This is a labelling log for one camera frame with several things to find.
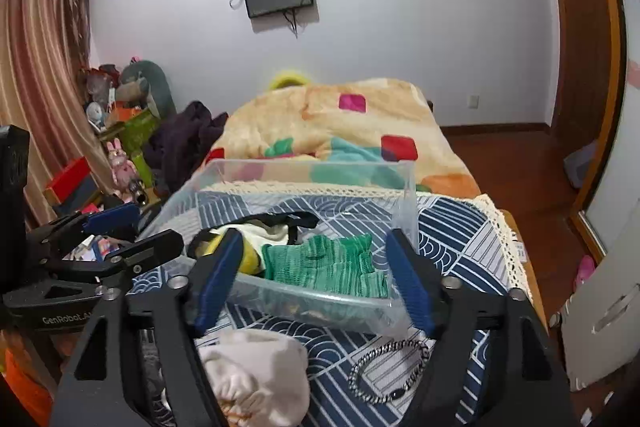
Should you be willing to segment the yellow felt ball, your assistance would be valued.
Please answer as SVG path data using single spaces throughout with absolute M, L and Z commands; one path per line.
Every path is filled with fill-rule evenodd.
M 224 232 L 215 234 L 213 239 L 204 249 L 204 256 L 212 255 L 218 249 L 218 246 L 225 235 L 226 233 Z M 243 239 L 243 256 L 239 271 L 246 275 L 258 275 L 264 271 L 260 264 L 260 257 L 258 256 L 256 249 L 248 243 L 247 239 Z

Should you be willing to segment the striped red beige curtain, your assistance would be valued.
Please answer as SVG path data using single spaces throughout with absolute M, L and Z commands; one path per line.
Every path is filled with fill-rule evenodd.
M 111 168 L 82 106 L 89 69 L 89 0 L 1 0 L 1 121 L 30 134 L 26 223 L 51 221 L 46 185 L 86 158 L 99 187 Z

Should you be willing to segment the cream drawstring pouch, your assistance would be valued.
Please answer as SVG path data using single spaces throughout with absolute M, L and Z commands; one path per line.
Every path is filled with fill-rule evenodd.
M 204 371 L 231 426 L 298 426 L 308 412 L 308 355 L 276 332 L 238 329 L 198 347 Z

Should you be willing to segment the red box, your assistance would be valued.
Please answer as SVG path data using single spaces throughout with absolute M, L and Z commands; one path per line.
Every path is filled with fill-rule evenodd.
M 59 171 L 43 190 L 44 198 L 52 207 L 82 204 L 99 191 L 93 179 L 87 158 L 72 160 Z

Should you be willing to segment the beige patterned blanket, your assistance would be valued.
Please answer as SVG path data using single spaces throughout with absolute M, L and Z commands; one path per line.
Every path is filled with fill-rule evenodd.
M 272 90 L 237 109 L 205 157 L 411 161 L 423 191 L 480 195 L 414 84 L 375 78 Z

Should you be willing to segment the dark purple clothing pile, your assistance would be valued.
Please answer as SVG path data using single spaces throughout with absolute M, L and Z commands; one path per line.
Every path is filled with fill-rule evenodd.
M 226 112 L 213 117 L 202 102 L 193 101 L 153 132 L 142 153 L 160 198 L 174 194 L 191 178 L 224 133 L 228 118 Z

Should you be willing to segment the white wall socket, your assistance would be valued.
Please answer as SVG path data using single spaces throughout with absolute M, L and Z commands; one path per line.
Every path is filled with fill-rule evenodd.
M 477 108 L 480 106 L 480 97 L 478 95 L 470 95 L 468 98 L 468 107 Z

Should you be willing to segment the brown wooden door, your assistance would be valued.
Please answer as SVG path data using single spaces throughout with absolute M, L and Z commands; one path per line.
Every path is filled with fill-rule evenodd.
M 592 144 L 593 158 L 572 211 L 589 206 L 610 157 L 624 96 L 622 0 L 558 0 L 559 83 L 552 134 L 565 153 Z

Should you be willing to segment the green knitted cloth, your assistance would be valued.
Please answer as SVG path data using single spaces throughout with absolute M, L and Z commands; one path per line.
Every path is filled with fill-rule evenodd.
M 262 247 L 267 280 L 313 291 L 386 299 L 385 274 L 376 269 L 370 234 L 330 239 L 314 235 L 297 245 Z

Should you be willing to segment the blue white patterned tablecloth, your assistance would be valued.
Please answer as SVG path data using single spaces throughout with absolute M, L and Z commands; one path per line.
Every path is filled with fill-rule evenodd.
M 440 272 L 476 291 L 502 295 L 527 283 L 521 242 L 486 195 L 466 199 L 329 184 L 217 183 L 171 197 L 148 233 L 172 230 L 190 241 L 199 231 L 235 219 L 293 211 L 313 213 L 317 233 L 331 239 L 369 235 L 379 270 L 387 267 L 387 233 L 401 229 Z M 303 343 L 310 384 L 307 426 L 393 426 L 407 410 L 407 398 L 368 404 L 347 387 L 349 371 L 365 355 L 371 355 L 372 363 L 360 386 L 370 392 L 398 388 L 418 365 L 416 349 L 382 352 L 394 338 L 420 339 L 397 293 L 381 301 L 323 297 L 239 277 L 204 341 L 211 345 L 222 333 L 240 329 L 278 332 Z

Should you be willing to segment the clear plastic storage box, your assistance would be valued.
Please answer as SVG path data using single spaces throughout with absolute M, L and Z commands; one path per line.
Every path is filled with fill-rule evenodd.
M 299 227 L 296 241 L 368 234 L 374 269 L 385 277 L 385 299 L 316 291 L 240 274 L 230 303 L 284 319 L 386 337 L 407 332 L 409 317 L 388 267 L 385 244 L 399 229 L 418 239 L 416 180 L 408 160 L 321 161 L 214 159 L 165 202 L 142 232 L 178 232 L 186 244 L 205 229 L 248 216 L 308 212 L 316 225 Z

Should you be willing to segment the grey plush toy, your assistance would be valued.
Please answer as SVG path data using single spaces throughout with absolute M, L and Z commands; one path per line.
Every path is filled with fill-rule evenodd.
M 147 108 L 158 119 L 166 119 L 176 113 L 163 69 L 148 60 L 132 62 L 122 70 L 115 101 Z

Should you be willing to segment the green gift bag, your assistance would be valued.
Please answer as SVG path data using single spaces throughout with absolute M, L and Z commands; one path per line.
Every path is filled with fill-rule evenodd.
M 106 153 L 106 143 L 118 138 L 129 159 L 136 166 L 138 178 L 146 186 L 150 186 L 151 176 L 146 174 L 148 168 L 141 167 L 141 160 L 134 161 L 134 158 L 142 154 L 142 147 L 149 142 L 158 127 L 160 120 L 154 117 L 149 109 L 115 105 L 106 116 L 105 128 L 99 132 L 98 138 Z

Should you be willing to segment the black white strap band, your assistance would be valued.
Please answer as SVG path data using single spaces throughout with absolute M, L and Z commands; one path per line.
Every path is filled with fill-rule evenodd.
M 224 225 L 216 225 L 196 233 L 186 247 L 186 255 L 196 259 L 204 253 L 215 234 L 235 230 L 252 245 L 260 259 L 265 246 L 296 245 L 301 229 L 313 230 L 320 219 L 309 211 L 287 211 L 277 213 L 256 213 L 236 219 Z

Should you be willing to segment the pink rabbit toy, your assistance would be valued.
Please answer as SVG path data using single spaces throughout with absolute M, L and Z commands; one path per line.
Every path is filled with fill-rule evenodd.
M 138 179 L 136 166 L 129 159 L 118 138 L 108 141 L 106 147 L 114 184 L 120 191 L 126 191 L 129 183 Z

